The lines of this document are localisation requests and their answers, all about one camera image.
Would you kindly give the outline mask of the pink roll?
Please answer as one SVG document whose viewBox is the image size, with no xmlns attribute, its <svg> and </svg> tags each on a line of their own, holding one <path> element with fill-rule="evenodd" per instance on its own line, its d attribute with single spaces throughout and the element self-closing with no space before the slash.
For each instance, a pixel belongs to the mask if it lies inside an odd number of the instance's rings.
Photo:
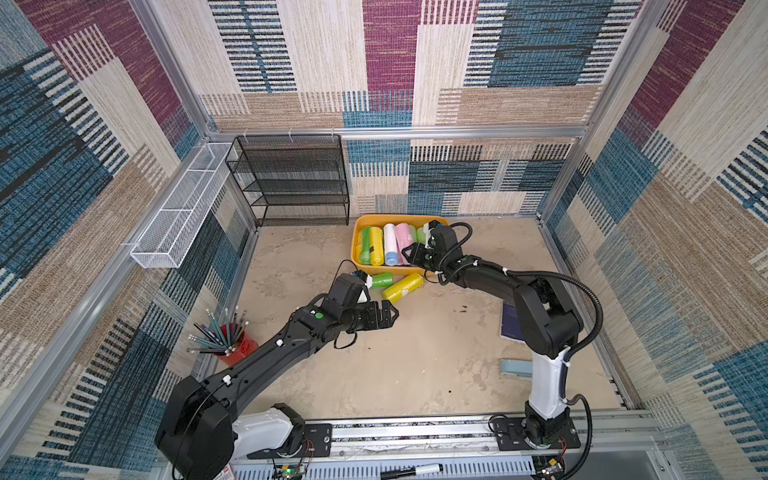
<svg viewBox="0 0 768 480">
<path fill-rule="evenodd" d="M 405 266 L 409 264 L 402 251 L 415 242 L 414 232 L 415 229 L 408 223 L 399 223 L 395 226 L 397 252 L 399 255 L 400 265 Z"/>
</svg>

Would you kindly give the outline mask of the white roll blue end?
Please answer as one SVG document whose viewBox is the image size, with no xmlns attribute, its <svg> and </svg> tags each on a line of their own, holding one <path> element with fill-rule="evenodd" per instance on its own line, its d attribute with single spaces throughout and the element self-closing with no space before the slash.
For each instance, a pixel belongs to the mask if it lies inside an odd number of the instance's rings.
<svg viewBox="0 0 768 480">
<path fill-rule="evenodd" d="M 397 246 L 396 228 L 392 223 L 387 223 L 383 227 L 384 238 L 384 258 L 387 266 L 397 266 L 400 264 L 400 256 Z"/>
</svg>

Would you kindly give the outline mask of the small yellow roll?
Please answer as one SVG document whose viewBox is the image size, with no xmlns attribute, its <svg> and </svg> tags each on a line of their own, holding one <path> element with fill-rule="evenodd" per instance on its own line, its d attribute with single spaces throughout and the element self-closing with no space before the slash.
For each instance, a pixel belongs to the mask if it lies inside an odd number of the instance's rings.
<svg viewBox="0 0 768 480">
<path fill-rule="evenodd" d="M 369 239 L 370 264 L 372 266 L 382 266 L 385 260 L 384 235 L 382 228 L 371 226 L 369 229 Z"/>
</svg>

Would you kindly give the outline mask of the dark green roll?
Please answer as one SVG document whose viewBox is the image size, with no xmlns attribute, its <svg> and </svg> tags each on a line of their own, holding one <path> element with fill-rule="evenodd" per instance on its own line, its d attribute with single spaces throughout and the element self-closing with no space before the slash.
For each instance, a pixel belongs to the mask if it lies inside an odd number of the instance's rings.
<svg viewBox="0 0 768 480">
<path fill-rule="evenodd" d="M 370 265 L 370 228 L 364 227 L 359 232 L 359 239 L 358 239 L 358 245 L 357 245 L 357 259 L 360 264 L 362 265 Z"/>
</svg>

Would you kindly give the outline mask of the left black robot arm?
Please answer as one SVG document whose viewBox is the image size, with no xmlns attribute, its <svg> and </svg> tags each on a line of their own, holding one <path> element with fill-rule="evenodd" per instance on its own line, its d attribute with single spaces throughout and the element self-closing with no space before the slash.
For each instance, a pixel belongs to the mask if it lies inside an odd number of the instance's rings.
<svg viewBox="0 0 768 480">
<path fill-rule="evenodd" d="M 335 343 L 340 334 L 388 329 L 399 312 L 375 301 L 366 283 L 338 276 L 329 292 L 296 309 L 269 341 L 233 366 L 202 381 L 193 376 L 172 390 L 155 436 L 174 478 L 213 479 L 233 458 L 263 450 L 295 450 L 303 428 L 298 414 L 275 405 L 243 423 L 244 409 L 294 365 Z"/>
</svg>

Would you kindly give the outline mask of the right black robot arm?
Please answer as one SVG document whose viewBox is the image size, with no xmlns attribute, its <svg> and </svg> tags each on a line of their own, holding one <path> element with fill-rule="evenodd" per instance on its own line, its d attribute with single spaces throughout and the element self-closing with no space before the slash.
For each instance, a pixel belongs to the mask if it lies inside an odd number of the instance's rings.
<svg viewBox="0 0 768 480">
<path fill-rule="evenodd" d="M 437 274 L 446 284 L 479 290 L 514 306 L 525 344 L 533 352 L 532 389 L 525 404 L 523 431 L 533 448 L 544 448 L 568 428 L 570 406 L 566 398 L 572 357 L 599 335 L 604 311 L 597 295 L 581 281 L 552 271 L 515 271 L 457 250 L 439 250 L 415 243 L 404 249 L 411 264 Z M 595 319 L 580 339 L 583 316 L 565 286 L 581 290 L 593 304 Z"/>
</svg>

